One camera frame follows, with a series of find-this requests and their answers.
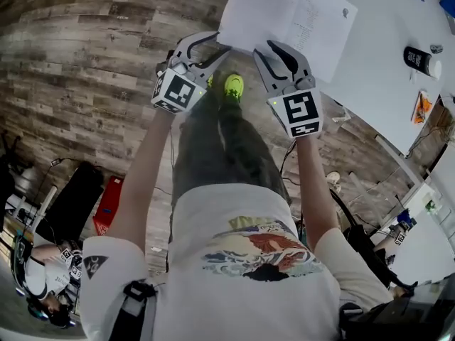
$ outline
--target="white t-shirt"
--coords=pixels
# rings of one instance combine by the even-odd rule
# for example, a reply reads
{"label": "white t-shirt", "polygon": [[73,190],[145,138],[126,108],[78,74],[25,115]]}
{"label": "white t-shirt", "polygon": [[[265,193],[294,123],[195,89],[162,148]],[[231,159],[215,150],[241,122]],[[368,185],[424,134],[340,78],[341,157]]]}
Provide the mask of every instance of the white t-shirt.
{"label": "white t-shirt", "polygon": [[[192,189],[174,211],[167,279],[150,280],[158,292],[153,340],[335,340],[340,304],[370,309],[392,300],[338,229],[315,253],[271,190]],[[147,277],[144,254],[128,241],[93,237],[82,255],[82,326],[89,340],[108,340],[123,288]]]}
{"label": "white t-shirt", "polygon": [[68,265],[58,258],[46,259],[43,263],[32,257],[27,260],[25,280],[29,291],[44,299],[49,292],[58,295],[70,283]]}

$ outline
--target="backpack strap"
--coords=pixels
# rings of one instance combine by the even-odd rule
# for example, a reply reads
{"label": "backpack strap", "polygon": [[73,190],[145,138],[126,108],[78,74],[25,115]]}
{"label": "backpack strap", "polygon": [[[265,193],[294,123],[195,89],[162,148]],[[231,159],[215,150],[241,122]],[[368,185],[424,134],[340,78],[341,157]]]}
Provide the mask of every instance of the backpack strap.
{"label": "backpack strap", "polygon": [[147,332],[149,337],[153,330],[156,312],[156,291],[147,283],[133,281],[128,284],[123,293],[127,296],[115,321],[109,341],[140,341],[145,315],[147,317]]}
{"label": "backpack strap", "polygon": [[346,333],[350,330],[352,325],[349,320],[355,316],[363,314],[363,310],[359,305],[348,302],[340,307],[340,320],[338,324],[338,331],[342,340],[347,340]]}

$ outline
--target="black strap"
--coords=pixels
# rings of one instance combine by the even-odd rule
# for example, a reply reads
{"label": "black strap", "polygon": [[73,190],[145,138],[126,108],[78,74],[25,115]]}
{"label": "black strap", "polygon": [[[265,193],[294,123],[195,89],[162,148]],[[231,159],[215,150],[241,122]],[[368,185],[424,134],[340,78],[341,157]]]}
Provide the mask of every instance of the black strap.
{"label": "black strap", "polygon": [[349,320],[352,317],[362,314],[363,314],[362,308],[359,305],[356,305],[355,303],[348,302],[340,307],[339,311],[340,320],[338,327],[342,340],[346,340],[346,331],[349,328]]}
{"label": "black strap", "polygon": [[[109,341],[140,341],[147,299],[156,296],[156,291],[149,284],[133,281],[125,287],[123,293],[127,297],[112,328]],[[131,313],[128,302],[138,302],[141,308],[139,313]]]}
{"label": "black strap", "polygon": [[35,297],[36,297],[37,299],[39,299],[40,301],[42,301],[47,295],[48,295],[48,285],[45,284],[45,285],[44,285],[44,289],[43,289],[43,291],[41,292],[41,294],[38,294],[38,295],[36,295]]}
{"label": "black strap", "polygon": [[39,260],[33,258],[31,255],[30,255],[30,259],[32,259],[35,263],[38,263],[38,264],[44,266],[44,263],[42,261],[39,261]]}

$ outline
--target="person wearing headset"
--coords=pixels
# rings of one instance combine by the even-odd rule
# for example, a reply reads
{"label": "person wearing headset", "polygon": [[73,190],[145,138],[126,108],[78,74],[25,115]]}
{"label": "person wearing headset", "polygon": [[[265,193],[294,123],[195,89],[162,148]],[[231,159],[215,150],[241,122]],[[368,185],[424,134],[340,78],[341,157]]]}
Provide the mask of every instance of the person wearing headset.
{"label": "person wearing headset", "polygon": [[[216,94],[209,81],[181,126],[169,271],[150,279],[156,311],[141,340],[335,340],[341,305],[370,310],[392,300],[338,228],[314,135],[296,140],[309,248],[299,241],[269,148],[242,117],[243,87],[231,75]],[[125,287],[148,277],[147,216],[153,224],[149,206],[173,119],[156,110],[106,236],[85,240],[80,316],[89,340],[130,331],[112,330]]]}
{"label": "person wearing headset", "polygon": [[71,249],[67,242],[60,247],[54,244],[35,247],[25,265],[27,289],[39,300],[49,321],[62,328],[70,320],[67,307],[56,297],[70,283],[68,265],[60,257],[65,249]]}

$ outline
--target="white table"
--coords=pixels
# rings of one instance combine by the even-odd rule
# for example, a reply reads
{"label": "white table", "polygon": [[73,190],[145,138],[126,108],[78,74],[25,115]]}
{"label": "white table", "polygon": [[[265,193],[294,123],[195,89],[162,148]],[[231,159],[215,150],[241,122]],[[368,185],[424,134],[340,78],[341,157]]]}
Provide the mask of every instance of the white table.
{"label": "white table", "polygon": [[[396,248],[395,261],[390,270],[398,275],[403,283],[413,284],[443,279],[455,272],[454,251],[438,222],[425,211],[428,194],[434,189],[426,183],[404,203],[417,224],[407,233],[403,243]],[[397,220],[387,225],[398,224]],[[379,244],[386,235],[377,232],[370,239]]]}
{"label": "white table", "polygon": [[[357,17],[332,82],[319,87],[406,154],[422,130],[411,122],[419,91],[433,103],[443,88],[455,94],[455,36],[438,0],[348,1]],[[403,51],[412,45],[430,53],[431,44],[444,46],[442,77],[418,74],[413,84]]]}

